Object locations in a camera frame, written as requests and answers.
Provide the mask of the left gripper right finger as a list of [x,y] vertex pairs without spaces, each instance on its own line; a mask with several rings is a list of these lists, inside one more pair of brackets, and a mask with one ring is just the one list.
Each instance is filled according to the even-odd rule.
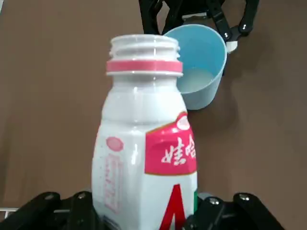
[[208,193],[197,194],[197,210],[186,220],[188,230],[284,230],[261,200],[236,193],[224,201]]

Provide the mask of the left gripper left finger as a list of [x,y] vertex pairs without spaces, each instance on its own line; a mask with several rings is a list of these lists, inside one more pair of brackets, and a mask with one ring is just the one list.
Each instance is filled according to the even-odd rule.
[[44,192],[20,208],[1,208],[2,230],[104,230],[93,207],[92,193],[80,191],[61,199],[56,192]]

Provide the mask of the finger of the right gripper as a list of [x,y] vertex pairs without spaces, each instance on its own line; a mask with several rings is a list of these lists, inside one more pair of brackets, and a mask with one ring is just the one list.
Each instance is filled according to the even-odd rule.
[[[169,7],[162,32],[159,32],[157,24],[157,15],[162,9],[163,3]],[[142,26],[145,34],[164,35],[183,24],[179,14],[182,6],[182,0],[139,0]]]
[[219,0],[207,0],[208,13],[211,16],[218,33],[223,38],[227,52],[233,52],[238,47],[240,37],[248,36],[253,30],[254,19],[258,10],[258,0],[246,0],[244,13],[238,25],[230,27]]

